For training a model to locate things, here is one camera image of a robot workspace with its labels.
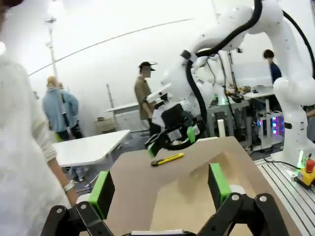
hand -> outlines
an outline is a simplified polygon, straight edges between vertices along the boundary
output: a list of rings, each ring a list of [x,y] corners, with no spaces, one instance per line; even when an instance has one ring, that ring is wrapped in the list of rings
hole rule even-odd
[[[75,192],[75,188],[70,189],[67,193],[66,193],[69,202],[71,204],[71,206],[74,206],[78,200],[78,194]]]

lab equipment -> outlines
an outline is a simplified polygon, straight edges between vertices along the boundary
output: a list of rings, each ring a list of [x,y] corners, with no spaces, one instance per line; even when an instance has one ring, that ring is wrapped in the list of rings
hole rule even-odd
[[[228,86],[225,69],[221,56],[218,54],[209,57],[200,57],[192,65],[192,75],[194,79],[206,80],[213,85],[213,93],[218,96],[218,105],[225,105],[227,99],[234,103],[225,94],[224,86]]]
[[[218,25],[200,34],[190,49],[184,50],[172,69],[165,73],[162,84],[171,84],[170,93],[179,102],[163,101],[156,105],[152,121],[160,125],[163,131],[152,136],[146,146],[155,147],[155,150],[187,148],[193,144],[187,135],[189,127],[193,127],[195,131],[195,140],[199,139],[206,127],[206,109],[212,101],[213,85],[201,79],[194,80],[191,66],[198,57],[210,56],[219,50],[237,49],[247,33],[264,32],[270,38],[278,55],[279,65],[286,75],[274,83],[274,92],[282,107],[285,127],[283,155],[280,160],[297,165],[301,150],[307,156],[315,153],[315,144],[307,139],[307,118],[301,107],[315,104],[315,80],[301,63],[294,35],[284,17],[301,34],[314,68],[315,60],[307,39],[293,19],[281,10],[276,0],[255,0],[254,8],[240,6],[226,11],[220,16]],[[147,100],[152,102],[157,96],[158,94],[153,94]],[[173,145],[174,140],[183,142]]]

white cylinder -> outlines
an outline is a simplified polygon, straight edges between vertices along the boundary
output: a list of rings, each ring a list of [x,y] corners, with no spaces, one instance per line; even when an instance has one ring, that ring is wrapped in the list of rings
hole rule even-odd
[[[218,128],[219,128],[219,136],[225,137],[225,127],[224,127],[223,119],[218,119]]]

emergency stop button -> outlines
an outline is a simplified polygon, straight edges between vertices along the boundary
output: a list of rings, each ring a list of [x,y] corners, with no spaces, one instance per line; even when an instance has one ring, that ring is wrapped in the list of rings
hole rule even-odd
[[[313,172],[313,169],[314,169],[314,165],[315,165],[315,161],[312,160],[312,159],[309,159],[309,160],[306,162],[305,171],[306,171],[307,173],[312,173],[312,172]]]

lamp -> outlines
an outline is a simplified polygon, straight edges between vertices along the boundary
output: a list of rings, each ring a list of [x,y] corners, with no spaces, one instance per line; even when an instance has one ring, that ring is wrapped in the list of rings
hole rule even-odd
[[[60,0],[51,0],[48,3],[47,12],[52,18],[62,18],[64,16],[63,2]]]
[[[0,55],[3,55],[6,51],[5,44],[3,42],[0,42]]]

